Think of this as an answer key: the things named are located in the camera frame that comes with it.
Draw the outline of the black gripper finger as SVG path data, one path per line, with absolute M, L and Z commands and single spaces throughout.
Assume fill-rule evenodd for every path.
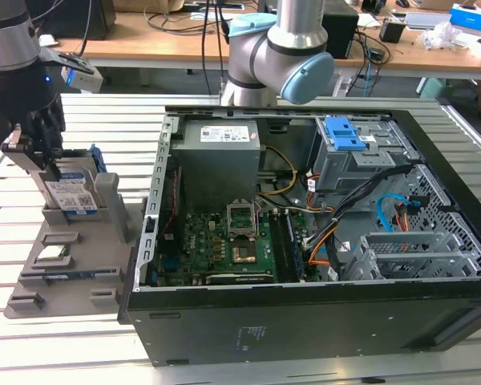
M 33 161 L 36 166 L 52 177 L 60 177 L 56 165 L 57 156 L 63 150 L 62 133 L 65 120 L 61 111 L 37 111 L 31 115 L 30 138 L 33 145 Z
M 46 169 L 43 152 L 34 150 L 33 140 L 22 132 L 20 124 L 15 124 L 9 136 L 2 142 L 0 150 L 26 172 L 41 172 Z

